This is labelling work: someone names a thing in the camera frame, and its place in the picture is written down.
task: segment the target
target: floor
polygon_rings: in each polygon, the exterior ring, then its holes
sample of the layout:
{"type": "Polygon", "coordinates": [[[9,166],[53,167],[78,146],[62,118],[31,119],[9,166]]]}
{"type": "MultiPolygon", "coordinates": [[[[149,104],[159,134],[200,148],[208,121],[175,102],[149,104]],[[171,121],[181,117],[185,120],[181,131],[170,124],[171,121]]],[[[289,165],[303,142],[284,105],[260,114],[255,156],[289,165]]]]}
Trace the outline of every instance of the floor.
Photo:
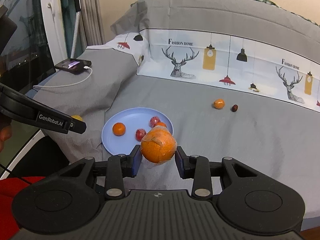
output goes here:
{"type": "Polygon", "coordinates": [[[311,228],[300,232],[305,240],[320,240],[320,227],[311,228]]]}

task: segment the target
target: smartphone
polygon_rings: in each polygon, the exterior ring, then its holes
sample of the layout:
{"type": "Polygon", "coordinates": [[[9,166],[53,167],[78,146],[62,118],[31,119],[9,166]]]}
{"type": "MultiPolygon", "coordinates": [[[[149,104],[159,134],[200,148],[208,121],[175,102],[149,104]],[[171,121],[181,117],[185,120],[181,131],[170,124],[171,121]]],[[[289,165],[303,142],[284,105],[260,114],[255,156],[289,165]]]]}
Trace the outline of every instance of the smartphone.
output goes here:
{"type": "Polygon", "coordinates": [[[76,58],[67,58],[55,65],[54,67],[77,75],[85,70],[84,66],[90,67],[91,61],[76,58]]]}

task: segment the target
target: plate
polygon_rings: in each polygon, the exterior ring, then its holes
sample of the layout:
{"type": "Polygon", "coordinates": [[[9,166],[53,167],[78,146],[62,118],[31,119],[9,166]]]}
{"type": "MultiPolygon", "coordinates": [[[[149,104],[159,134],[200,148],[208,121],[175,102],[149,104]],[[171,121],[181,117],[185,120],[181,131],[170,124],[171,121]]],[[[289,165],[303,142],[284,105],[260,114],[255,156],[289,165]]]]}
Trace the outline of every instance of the plate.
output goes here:
{"type": "Polygon", "coordinates": [[[130,154],[134,146],[140,144],[136,140],[136,130],[143,128],[146,132],[149,132],[151,130],[149,121],[153,116],[158,116],[161,122],[167,125],[167,129],[173,135],[172,122],[163,113],[151,108],[136,107],[115,114],[105,123],[101,134],[103,146],[112,155],[120,153],[130,154]],[[122,136],[116,136],[112,132],[112,127],[117,122],[125,125],[125,134],[122,136]]]}

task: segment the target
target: plastic wrap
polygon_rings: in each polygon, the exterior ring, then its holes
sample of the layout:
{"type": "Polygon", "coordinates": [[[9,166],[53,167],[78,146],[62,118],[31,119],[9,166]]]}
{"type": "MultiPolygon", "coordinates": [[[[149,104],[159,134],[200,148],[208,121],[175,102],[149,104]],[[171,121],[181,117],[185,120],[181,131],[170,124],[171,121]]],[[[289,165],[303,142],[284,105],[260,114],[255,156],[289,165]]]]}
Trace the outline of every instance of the plastic wrap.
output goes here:
{"type": "Polygon", "coordinates": [[[177,141],[166,127],[155,126],[142,138],[140,149],[153,166],[161,165],[172,158],[177,150],[177,141]]]}

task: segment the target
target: black pendant lamp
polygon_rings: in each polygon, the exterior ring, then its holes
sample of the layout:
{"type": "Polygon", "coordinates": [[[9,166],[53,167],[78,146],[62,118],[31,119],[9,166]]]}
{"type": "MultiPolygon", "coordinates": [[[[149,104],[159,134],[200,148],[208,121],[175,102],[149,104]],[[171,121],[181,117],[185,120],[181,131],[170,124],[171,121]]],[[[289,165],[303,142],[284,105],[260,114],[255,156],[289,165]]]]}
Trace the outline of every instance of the black pendant lamp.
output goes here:
{"type": "Polygon", "coordinates": [[[242,49],[237,56],[237,60],[247,62],[248,59],[247,59],[247,55],[244,53],[243,42],[244,42],[244,38],[242,39],[242,49]]]}

